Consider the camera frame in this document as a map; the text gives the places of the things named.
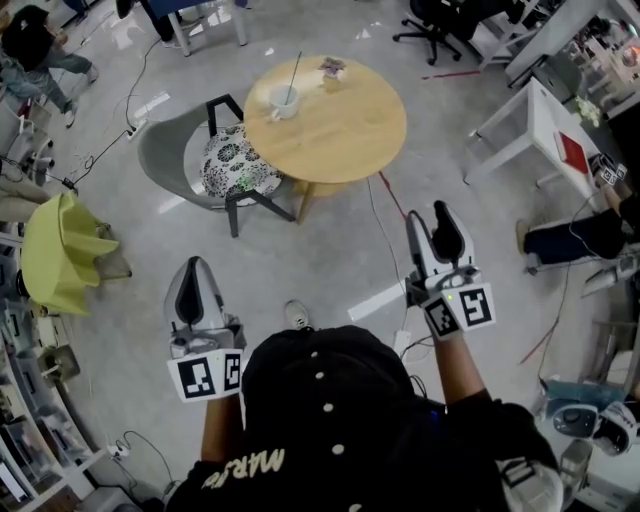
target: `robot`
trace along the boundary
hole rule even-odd
[[[407,218],[415,271],[406,280],[407,303],[423,309],[440,340],[496,322],[491,285],[475,265],[473,241],[442,201],[429,233],[412,211]],[[211,269],[194,256],[173,278],[164,302],[171,337],[169,372],[183,402],[240,392],[240,357],[246,341],[239,319],[227,314]]]
[[[438,225],[432,234],[420,215],[407,217],[415,271],[406,279],[407,305],[419,306],[431,332],[447,340],[460,332],[496,323],[491,285],[475,265],[473,240],[458,216],[434,203]]]

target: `gray chair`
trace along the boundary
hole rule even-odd
[[[529,69],[516,77],[509,84],[511,88],[515,82],[525,74],[536,77],[557,100],[566,105],[576,96],[584,96],[587,92],[587,84],[582,70],[565,53],[549,56],[543,55]]]
[[[244,114],[238,104],[226,94],[178,117],[161,121],[147,128],[142,133],[138,145],[138,158],[145,174],[157,185],[201,208],[226,211],[233,238],[238,237],[238,202],[246,199],[253,199],[258,205],[264,206],[289,222],[295,221],[293,215],[270,199],[292,189],[293,181],[289,178],[285,177],[280,186],[268,197],[256,190],[242,191],[227,195],[226,198],[212,197],[197,194],[189,185],[184,169],[184,153],[187,144],[196,129],[205,122],[209,124],[209,135],[214,137],[217,134],[215,107],[223,103],[240,121],[244,120]]]

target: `black and white cushion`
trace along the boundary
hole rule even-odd
[[[244,125],[218,128],[207,143],[200,167],[202,184],[208,195],[228,196],[255,190],[268,196],[282,183],[283,174],[255,152]],[[253,199],[238,201],[238,206],[254,204]]]

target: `pant leg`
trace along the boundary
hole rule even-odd
[[[173,39],[173,27],[171,26],[169,17],[162,16],[161,18],[158,18],[153,12],[153,9],[151,8],[151,6],[149,5],[148,0],[140,0],[140,4],[142,4],[142,8],[144,9],[144,12],[146,12],[147,16],[149,16],[149,19],[153,24],[153,28],[156,29],[156,32],[160,36],[160,39],[162,39],[165,42],[171,41],[171,39]]]
[[[64,114],[67,110],[71,109],[72,101],[65,96],[53,77],[46,67],[37,67],[27,72],[27,76],[31,83],[33,83],[43,94],[49,98],[52,103],[58,107],[60,113]]]
[[[75,53],[66,53],[62,48],[54,44],[38,67],[40,68],[42,66],[49,69],[64,69],[75,74],[86,74],[91,69],[92,64],[89,59],[85,59],[83,56],[76,55]]]
[[[524,251],[538,255],[544,265],[575,261],[591,256],[592,251],[605,259],[615,258],[624,245],[621,226],[620,217],[607,210],[573,223],[571,231],[582,240],[571,233],[569,223],[533,229],[525,236]]]
[[[2,222],[29,222],[31,215],[40,206],[21,197],[0,197],[0,221]]]

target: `black office chair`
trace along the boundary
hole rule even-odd
[[[431,43],[431,58],[427,60],[433,66],[438,60],[438,46],[443,46],[453,53],[453,60],[458,61],[462,54],[446,40],[452,34],[460,41],[469,41],[478,24],[491,16],[507,12],[509,21],[517,23],[524,11],[524,4],[519,0],[411,0],[411,11],[422,21],[422,25],[411,19],[402,20],[402,25],[412,25],[419,32],[404,32],[393,36],[395,42],[403,37],[419,37]]]

